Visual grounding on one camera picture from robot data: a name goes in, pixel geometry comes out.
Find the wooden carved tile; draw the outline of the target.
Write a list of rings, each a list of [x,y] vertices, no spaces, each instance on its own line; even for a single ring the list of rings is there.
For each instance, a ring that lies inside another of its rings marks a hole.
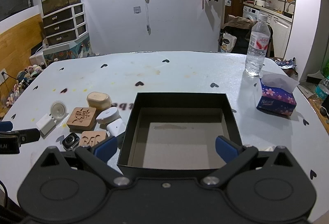
[[[81,134],[81,138],[79,141],[79,146],[90,146],[93,147],[98,143],[102,142],[107,138],[106,131],[97,130],[97,131],[84,131]]]
[[[95,125],[96,108],[77,107],[71,113],[66,125],[73,130],[89,131]]]

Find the round white plug device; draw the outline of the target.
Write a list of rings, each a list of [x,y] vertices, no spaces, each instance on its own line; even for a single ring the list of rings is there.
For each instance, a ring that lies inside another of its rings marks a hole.
[[[110,107],[102,111],[97,117],[96,121],[99,124],[111,123],[120,118],[119,110],[117,107]]]

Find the smartwatch body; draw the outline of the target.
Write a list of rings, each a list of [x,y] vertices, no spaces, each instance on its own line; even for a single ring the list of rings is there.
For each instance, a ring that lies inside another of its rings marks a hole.
[[[70,133],[62,141],[62,145],[66,151],[69,151],[69,150],[73,150],[79,144],[79,141],[80,141],[80,137],[77,134]]]

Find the clear round lid device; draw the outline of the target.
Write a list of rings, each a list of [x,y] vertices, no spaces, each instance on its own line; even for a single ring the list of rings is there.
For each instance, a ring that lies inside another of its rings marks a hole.
[[[55,120],[63,120],[67,113],[66,105],[62,101],[55,101],[50,108],[50,115]]]

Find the beige earbuds case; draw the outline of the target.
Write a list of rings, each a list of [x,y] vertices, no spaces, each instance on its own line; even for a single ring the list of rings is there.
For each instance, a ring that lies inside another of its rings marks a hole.
[[[87,96],[88,105],[97,110],[107,110],[112,106],[112,100],[108,94],[100,92],[91,92]]]

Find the black cardboard box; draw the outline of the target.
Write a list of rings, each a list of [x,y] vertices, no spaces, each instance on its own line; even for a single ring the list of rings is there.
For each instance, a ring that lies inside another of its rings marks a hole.
[[[138,93],[125,130],[118,167],[204,170],[222,167],[220,135],[242,145],[226,94]]]

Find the white charger adapter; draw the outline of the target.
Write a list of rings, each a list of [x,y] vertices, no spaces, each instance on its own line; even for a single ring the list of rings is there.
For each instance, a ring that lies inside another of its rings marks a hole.
[[[126,124],[121,118],[119,118],[107,125],[107,131],[113,137],[121,136],[122,134],[125,133],[125,130],[126,130]]]

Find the purple floral tissue box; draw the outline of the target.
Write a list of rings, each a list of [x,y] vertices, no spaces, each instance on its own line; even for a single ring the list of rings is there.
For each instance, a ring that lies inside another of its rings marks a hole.
[[[299,82],[284,74],[265,73],[255,83],[254,99],[258,110],[291,116],[297,102],[293,91]]]

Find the white tote bag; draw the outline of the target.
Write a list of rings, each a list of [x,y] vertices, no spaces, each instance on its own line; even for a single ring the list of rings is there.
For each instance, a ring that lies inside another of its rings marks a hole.
[[[219,50],[221,53],[231,53],[233,50],[237,38],[227,32],[222,34],[219,42]]]

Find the green label water bottle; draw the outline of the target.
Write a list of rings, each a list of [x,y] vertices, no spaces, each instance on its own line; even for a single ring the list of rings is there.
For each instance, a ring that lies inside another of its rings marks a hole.
[[[329,95],[328,85],[329,78],[326,77],[319,82],[315,89],[315,94],[321,101],[324,101]]]

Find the white drawer cabinet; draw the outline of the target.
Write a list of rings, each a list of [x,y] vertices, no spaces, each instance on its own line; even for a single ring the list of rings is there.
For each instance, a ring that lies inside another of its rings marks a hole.
[[[69,5],[42,17],[49,46],[76,41],[88,33],[83,3]]]

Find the clear plastic water bottle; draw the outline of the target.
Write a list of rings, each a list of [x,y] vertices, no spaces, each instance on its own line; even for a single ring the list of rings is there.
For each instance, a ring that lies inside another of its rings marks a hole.
[[[251,29],[245,61],[245,71],[249,76],[259,76],[264,64],[271,36],[267,19],[266,15],[260,14],[258,22]]]

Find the chair with brown jacket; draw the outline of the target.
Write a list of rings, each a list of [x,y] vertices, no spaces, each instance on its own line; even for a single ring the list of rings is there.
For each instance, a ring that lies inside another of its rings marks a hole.
[[[220,30],[219,42],[222,34],[227,32],[237,38],[231,53],[246,55],[249,47],[251,29],[256,23],[257,21],[252,21],[239,16],[228,15],[227,22],[223,24]]]

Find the white washing machine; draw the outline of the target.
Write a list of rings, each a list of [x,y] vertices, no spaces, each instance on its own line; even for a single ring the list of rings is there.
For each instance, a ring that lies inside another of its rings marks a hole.
[[[243,18],[245,18],[245,19],[257,21],[259,13],[260,13],[259,9],[249,7],[249,6],[243,7]]]

